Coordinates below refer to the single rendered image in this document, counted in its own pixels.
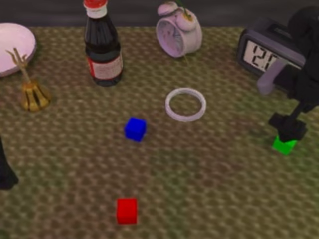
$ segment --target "cube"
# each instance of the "cube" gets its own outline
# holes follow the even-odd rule
[[[146,121],[131,117],[124,128],[124,134],[127,139],[135,142],[141,142],[146,133]]]
[[[275,149],[276,151],[284,155],[289,155],[291,151],[293,150],[293,148],[295,147],[295,145],[297,144],[297,142],[298,142],[297,140],[293,140],[293,141],[283,143],[280,141],[279,137],[277,136],[273,144],[273,149]]]
[[[120,225],[133,225],[138,221],[138,206],[135,198],[117,200],[116,219]]]

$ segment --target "red cube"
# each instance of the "red cube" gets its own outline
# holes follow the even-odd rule
[[[138,221],[138,203],[135,198],[117,200],[116,219],[120,225],[132,225]]]

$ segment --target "white plate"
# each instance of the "white plate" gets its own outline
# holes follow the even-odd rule
[[[15,73],[19,68],[12,61],[9,53],[16,48],[21,55],[27,55],[29,62],[36,50],[33,33],[26,27],[15,23],[0,23],[0,77]]]

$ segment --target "bottle cap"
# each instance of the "bottle cap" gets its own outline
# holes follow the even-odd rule
[[[84,0],[84,5],[88,8],[100,8],[107,3],[107,0]]]

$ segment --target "white ring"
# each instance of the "white ring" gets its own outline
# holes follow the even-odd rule
[[[198,98],[201,102],[201,109],[197,113],[195,113],[191,116],[182,116],[182,115],[176,114],[170,107],[170,101],[172,100],[172,98],[174,96],[177,96],[179,94],[190,94],[190,95]],[[170,117],[172,117],[174,120],[179,121],[179,122],[193,122],[195,120],[198,120],[205,113],[206,105],[207,105],[206,99],[203,96],[203,94],[195,89],[192,89],[192,88],[177,88],[177,89],[173,90],[172,92],[170,92],[167,95],[166,100],[165,100],[165,109],[166,109],[167,114]]]

